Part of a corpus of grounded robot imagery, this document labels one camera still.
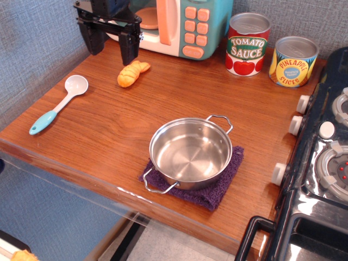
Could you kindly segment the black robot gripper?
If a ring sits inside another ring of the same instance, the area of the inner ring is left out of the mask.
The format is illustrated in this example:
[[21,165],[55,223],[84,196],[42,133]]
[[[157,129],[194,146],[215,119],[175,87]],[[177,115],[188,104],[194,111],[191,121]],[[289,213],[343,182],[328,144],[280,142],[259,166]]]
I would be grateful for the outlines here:
[[117,35],[122,63],[129,65],[139,54],[143,39],[141,18],[129,9],[130,1],[75,1],[78,25],[92,55],[104,49],[105,33]]

